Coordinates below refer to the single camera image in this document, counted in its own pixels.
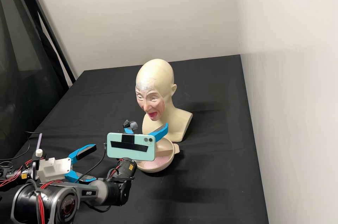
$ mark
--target black table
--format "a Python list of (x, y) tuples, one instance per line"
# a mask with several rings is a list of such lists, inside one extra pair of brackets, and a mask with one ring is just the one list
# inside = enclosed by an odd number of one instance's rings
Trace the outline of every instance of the black table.
[[(125, 205), (106, 213), (82, 205), (75, 223), (268, 223), (240, 56), (170, 64), (178, 85), (174, 104), (193, 113), (181, 152), (162, 172), (137, 170)], [(85, 172), (101, 158), (107, 133), (122, 132), (126, 119), (137, 121), (142, 133), (144, 113), (134, 93), (139, 68), (83, 72), (36, 129), (47, 155), (60, 159), (95, 143), (97, 151), (73, 167)], [(30, 159), (35, 146), (15, 163)], [(115, 164), (106, 157), (91, 174), (103, 177)], [(1, 223), (11, 223), (18, 188), (1, 193)]]

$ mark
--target light blue smartphone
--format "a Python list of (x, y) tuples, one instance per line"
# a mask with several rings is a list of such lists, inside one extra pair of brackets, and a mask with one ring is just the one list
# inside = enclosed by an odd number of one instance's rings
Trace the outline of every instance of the light blue smartphone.
[(153, 135), (108, 133), (107, 156), (153, 161), (155, 160), (155, 144), (156, 138)]

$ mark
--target mannequin mouth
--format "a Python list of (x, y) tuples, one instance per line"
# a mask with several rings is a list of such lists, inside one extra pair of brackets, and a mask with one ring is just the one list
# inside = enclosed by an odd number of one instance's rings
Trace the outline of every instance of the mannequin mouth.
[(148, 113), (148, 116), (153, 119), (157, 116), (157, 112), (153, 112), (153, 113)]

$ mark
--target mannequin face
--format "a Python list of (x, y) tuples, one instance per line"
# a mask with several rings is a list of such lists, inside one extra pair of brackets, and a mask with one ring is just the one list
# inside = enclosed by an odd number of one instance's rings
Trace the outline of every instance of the mannequin face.
[(158, 91), (153, 88), (139, 90), (135, 88), (138, 105), (148, 114), (152, 121), (159, 120), (165, 111), (165, 102)]

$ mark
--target mannequin head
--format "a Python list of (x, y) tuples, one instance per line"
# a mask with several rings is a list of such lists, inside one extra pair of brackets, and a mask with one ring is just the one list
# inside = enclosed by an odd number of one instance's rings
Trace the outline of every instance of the mannequin head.
[(136, 76), (136, 100), (152, 121), (157, 121), (172, 105), (177, 85), (168, 62), (153, 59), (145, 63)]

